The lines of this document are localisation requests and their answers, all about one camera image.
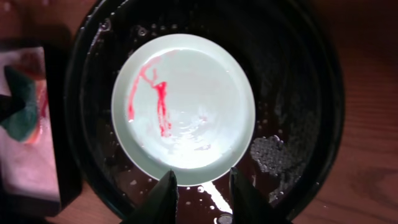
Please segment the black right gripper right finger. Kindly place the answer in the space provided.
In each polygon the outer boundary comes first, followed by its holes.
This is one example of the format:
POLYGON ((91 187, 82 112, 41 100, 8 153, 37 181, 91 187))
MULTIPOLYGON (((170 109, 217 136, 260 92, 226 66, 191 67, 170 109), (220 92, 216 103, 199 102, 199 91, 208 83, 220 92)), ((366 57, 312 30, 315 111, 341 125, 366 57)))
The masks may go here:
POLYGON ((233 224, 292 224, 235 167, 229 172, 229 189, 233 204, 233 224))

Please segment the pale green plate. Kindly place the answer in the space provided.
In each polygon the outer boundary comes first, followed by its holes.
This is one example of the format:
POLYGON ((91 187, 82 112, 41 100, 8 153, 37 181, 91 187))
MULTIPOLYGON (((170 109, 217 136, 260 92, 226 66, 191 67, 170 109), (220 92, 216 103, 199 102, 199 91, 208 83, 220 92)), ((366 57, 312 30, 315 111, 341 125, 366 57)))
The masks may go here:
POLYGON ((118 141, 145 174, 174 172, 180 186, 211 182, 245 154, 254 95, 236 59, 197 35, 150 40, 124 63, 111 116, 118 141))

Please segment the green yellow sponge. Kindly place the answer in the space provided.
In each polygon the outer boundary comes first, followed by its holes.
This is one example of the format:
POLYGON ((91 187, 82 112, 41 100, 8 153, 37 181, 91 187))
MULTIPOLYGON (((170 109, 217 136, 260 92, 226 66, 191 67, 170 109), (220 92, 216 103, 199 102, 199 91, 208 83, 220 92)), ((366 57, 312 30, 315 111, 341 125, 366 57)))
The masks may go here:
POLYGON ((17 100, 18 110, 1 121, 1 127, 16 141, 27 141, 37 128, 37 81, 11 66, 4 67, 11 98, 17 100))

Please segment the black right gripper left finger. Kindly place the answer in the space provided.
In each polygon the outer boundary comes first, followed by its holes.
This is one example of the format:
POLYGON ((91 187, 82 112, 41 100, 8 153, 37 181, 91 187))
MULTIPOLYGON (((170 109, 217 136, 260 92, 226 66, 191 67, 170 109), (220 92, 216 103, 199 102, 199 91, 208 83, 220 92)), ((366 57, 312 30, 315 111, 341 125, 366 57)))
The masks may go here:
POLYGON ((146 201, 120 224, 175 224, 177 202, 177 178, 169 170, 150 191, 146 201))

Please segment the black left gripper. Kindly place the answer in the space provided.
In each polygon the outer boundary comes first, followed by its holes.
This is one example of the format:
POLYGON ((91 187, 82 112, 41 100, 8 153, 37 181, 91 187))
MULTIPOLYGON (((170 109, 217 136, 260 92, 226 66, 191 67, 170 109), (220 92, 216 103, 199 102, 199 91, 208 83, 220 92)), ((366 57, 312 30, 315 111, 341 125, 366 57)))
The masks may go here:
POLYGON ((0 122, 25 108, 25 100, 18 96, 0 95, 0 122))

